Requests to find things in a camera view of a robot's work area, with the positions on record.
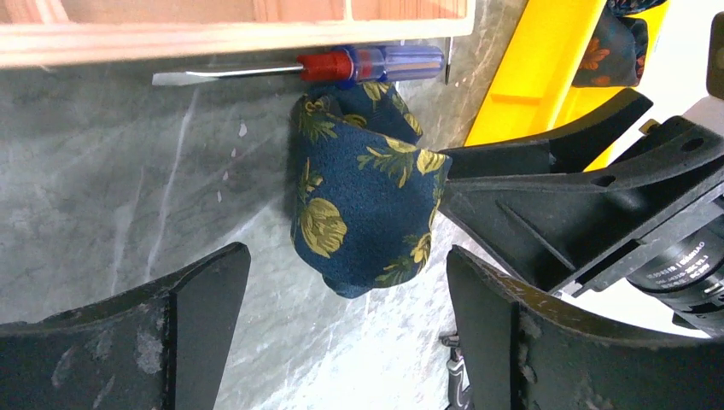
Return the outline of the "red blue screwdriver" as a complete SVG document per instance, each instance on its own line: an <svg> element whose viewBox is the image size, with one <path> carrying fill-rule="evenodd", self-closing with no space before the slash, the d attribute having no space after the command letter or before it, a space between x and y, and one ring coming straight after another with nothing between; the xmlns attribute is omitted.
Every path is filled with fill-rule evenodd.
<svg viewBox="0 0 724 410"><path fill-rule="evenodd" d="M313 83L341 88L370 82L433 79L449 75L449 58L434 45L338 46L324 53L300 55L289 63L177 68L152 76L153 86L199 85L225 79L297 75Z"/></svg>

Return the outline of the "blue yellow floral tie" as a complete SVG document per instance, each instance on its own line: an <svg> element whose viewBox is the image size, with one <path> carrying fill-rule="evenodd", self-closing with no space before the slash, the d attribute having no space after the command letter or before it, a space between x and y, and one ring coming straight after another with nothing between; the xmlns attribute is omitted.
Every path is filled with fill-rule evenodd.
<svg viewBox="0 0 724 410"><path fill-rule="evenodd" d="M419 146L422 128L391 84L315 86L292 120L298 256L347 299L416 277L451 157Z"/></svg>

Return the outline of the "wooden compartment box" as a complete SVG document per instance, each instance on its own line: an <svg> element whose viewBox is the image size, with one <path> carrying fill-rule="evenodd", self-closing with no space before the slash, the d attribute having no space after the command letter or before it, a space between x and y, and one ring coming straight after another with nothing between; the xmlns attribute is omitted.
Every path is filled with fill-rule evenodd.
<svg viewBox="0 0 724 410"><path fill-rule="evenodd" d="M472 32L472 1L4 1L1 65L50 67Z"/></svg>

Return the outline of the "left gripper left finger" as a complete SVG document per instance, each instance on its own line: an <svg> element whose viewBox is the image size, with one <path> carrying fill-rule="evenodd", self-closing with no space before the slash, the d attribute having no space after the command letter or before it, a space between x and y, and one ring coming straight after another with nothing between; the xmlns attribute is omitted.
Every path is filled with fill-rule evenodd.
<svg viewBox="0 0 724 410"><path fill-rule="evenodd" d="M2 325L2 408L212 408L250 262L232 243L103 301Z"/></svg>

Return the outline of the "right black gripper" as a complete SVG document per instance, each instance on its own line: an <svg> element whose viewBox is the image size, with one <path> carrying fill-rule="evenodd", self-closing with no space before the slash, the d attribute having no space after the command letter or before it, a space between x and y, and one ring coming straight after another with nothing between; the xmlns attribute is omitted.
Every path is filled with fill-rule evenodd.
<svg viewBox="0 0 724 410"><path fill-rule="evenodd" d="M595 171L448 177L441 208L541 290L624 280L723 332L723 137L707 126L675 116Z"/></svg>

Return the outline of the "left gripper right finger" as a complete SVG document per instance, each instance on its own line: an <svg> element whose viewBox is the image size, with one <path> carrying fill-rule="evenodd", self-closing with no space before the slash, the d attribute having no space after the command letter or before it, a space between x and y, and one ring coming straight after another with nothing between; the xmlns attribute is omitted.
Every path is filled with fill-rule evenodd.
<svg viewBox="0 0 724 410"><path fill-rule="evenodd" d="M459 246L447 281L477 409L720 409L723 341L590 313Z"/></svg>

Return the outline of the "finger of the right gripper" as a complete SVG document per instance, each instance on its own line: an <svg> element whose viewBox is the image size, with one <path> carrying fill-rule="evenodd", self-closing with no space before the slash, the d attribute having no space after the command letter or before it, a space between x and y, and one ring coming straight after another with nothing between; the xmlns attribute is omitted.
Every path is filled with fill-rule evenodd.
<svg viewBox="0 0 724 410"><path fill-rule="evenodd" d="M444 149L452 158L448 177L580 173L652 106L648 97L627 88L564 126L499 143Z"/></svg>

